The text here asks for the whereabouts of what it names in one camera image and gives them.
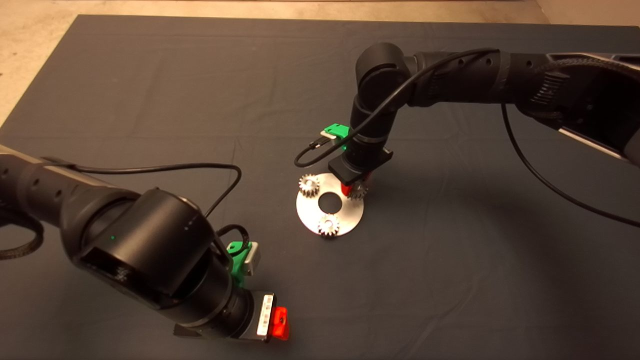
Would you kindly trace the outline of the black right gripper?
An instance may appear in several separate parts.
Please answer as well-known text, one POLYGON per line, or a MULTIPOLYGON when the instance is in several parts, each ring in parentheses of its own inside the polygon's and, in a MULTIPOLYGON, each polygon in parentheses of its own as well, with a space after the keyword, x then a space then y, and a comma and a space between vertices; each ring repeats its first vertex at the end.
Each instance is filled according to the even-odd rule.
POLYGON ((328 169, 342 183, 342 194, 350 198, 354 194, 354 184, 368 183, 373 171, 391 160, 393 154, 384 146, 353 145, 330 160, 328 169))

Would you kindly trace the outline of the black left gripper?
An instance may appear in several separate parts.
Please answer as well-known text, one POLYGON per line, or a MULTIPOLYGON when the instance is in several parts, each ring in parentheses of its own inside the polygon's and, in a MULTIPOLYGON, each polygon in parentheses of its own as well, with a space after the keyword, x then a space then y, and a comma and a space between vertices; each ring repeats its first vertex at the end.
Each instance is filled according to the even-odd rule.
POLYGON ((270 291, 233 291, 227 304, 197 326, 174 325, 174 336, 187 339, 231 339, 267 343, 288 341, 288 309, 270 291))

